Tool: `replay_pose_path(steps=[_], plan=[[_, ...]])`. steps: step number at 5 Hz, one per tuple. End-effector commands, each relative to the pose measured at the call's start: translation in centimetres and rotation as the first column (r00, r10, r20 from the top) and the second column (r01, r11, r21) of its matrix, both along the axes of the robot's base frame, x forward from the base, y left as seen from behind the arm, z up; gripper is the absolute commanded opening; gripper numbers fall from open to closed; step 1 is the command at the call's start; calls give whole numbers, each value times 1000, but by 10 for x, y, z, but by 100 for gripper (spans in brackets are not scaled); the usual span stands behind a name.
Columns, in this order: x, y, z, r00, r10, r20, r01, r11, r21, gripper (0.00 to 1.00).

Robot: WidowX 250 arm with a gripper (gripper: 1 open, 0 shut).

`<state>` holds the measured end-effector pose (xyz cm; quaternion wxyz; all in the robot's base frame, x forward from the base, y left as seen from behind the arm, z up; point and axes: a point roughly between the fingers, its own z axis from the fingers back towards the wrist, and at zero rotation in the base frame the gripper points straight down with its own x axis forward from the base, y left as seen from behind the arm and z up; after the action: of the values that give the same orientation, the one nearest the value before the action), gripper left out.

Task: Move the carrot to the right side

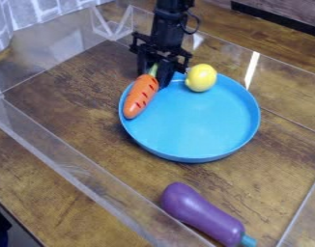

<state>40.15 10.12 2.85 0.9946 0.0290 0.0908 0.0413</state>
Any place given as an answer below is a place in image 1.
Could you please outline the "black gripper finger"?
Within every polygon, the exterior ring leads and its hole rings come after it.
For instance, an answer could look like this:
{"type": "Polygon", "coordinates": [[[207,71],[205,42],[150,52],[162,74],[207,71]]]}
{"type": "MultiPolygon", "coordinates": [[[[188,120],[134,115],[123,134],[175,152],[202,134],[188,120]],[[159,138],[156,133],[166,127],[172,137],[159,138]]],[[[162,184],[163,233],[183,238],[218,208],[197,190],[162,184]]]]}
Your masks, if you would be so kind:
{"type": "Polygon", "coordinates": [[[163,89],[171,80],[175,70],[175,60],[174,59],[160,59],[156,63],[156,81],[158,86],[163,89]]]}
{"type": "Polygon", "coordinates": [[[155,62],[154,55],[147,51],[140,51],[136,55],[136,71],[138,74],[148,72],[150,67],[155,62]]]}

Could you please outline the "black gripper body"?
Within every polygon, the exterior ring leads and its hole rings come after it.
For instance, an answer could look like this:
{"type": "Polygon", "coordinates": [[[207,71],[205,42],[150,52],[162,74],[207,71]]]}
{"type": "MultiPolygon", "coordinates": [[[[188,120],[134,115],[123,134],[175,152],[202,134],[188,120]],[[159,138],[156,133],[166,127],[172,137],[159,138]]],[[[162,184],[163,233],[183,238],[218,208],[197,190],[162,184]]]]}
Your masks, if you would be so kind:
{"type": "Polygon", "coordinates": [[[184,35],[194,31],[186,30],[187,18],[194,0],[156,0],[154,21],[148,35],[131,33],[132,43],[128,50],[138,55],[147,51],[154,55],[155,63],[163,58],[175,60],[175,70],[183,71],[187,67],[191,53],[182,48],[184,35]]]}

